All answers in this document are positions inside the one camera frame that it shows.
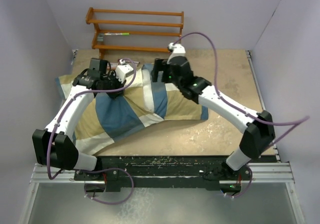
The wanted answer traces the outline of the patchwork pillowcase blue beige white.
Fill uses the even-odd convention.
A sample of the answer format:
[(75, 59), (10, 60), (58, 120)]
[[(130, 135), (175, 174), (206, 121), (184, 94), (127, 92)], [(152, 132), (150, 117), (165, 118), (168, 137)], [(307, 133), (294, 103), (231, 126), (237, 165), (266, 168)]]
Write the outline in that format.
[(151, 81), (152, 64), (138, 69), (133, 84), (112, 99), (99, 93), (76, 122), (72, 140), (77, 149), (94, 155), (121, 140), (137, 141), (155, 148), (170, 142), (170, 132), (209, 118), (206, 107), (187, 100), (173, 84)]

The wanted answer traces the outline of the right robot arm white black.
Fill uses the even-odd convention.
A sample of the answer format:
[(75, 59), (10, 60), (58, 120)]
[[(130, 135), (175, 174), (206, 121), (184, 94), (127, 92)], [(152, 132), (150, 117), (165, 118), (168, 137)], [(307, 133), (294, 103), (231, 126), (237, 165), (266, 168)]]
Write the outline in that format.
[(216, 112), (243, 134), (239, 147), (222, 165), (222, 174), (228, 180), (235, 179), (240, 174), (240, 168), (257, 159), (275, 138), (269, 112), (259, 113), (223, 95), (208, 80), (194, 75), (186, 57), (155, 59), (151, 78), (152, 82), (173, 84), (184, 98)]

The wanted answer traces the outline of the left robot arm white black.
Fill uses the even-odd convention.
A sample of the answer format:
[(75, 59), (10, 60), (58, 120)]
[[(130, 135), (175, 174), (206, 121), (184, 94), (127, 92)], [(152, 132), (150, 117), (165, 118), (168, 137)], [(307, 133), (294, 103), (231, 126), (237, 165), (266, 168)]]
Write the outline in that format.
[(54, 119), (43, 130), (34, 131), (32, 141), (37, 162), (63, 170), (85, 170), (91, 180), (101, 178), (103, 168), (97, 164), (97, 157), (77, 149), (74, 131), (97, 91), (106, 90), (112, 98), (120, 96), (126, 78), (133, 72), (129, 64), (112, 70), (107, 60), (92, 58), (89, 68), (73, 80), (70, 93)]

